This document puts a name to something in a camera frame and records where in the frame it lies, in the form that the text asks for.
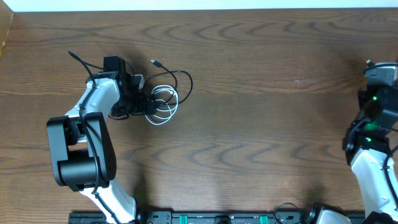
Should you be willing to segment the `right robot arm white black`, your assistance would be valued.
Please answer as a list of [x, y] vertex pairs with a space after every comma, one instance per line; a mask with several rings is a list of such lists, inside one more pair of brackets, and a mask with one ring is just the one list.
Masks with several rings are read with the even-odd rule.
[[364, 223], [397, 223], [397, 177], [388, 134], [397, 122], [397, 88], [368, 86], [358, 92], [359, 112], [342, 149], [358, 181]]

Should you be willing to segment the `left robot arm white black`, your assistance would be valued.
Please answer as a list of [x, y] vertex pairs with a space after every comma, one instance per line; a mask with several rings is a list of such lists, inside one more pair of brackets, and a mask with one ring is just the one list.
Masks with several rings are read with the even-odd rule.
[[147, 223], [146, 213], [116, 178], [116, 154], [106, 126], [108, 117], [156, 112], [155, 96], [143, 91], [143, 76], [126, 67], [117, 55], [105, 57], [101, 71], [89, 74], [78, 103], [47, 121], [47, 136], [58, 185], [91, 199], [108, 223]]

